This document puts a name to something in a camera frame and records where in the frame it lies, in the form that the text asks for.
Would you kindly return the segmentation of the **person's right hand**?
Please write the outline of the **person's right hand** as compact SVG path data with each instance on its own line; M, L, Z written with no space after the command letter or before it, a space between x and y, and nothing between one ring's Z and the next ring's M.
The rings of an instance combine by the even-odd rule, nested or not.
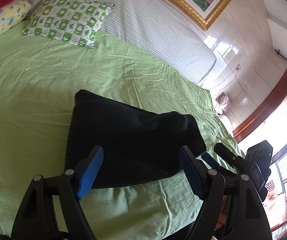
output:
M216 224L214 232L217 232L226 224L227 215L225 213L225 210L226 210L226 205L227 205L228 199L229 199L229 196L223 197L222 204L220 207L220 213L218 216L218 220L217 220L217 224Z

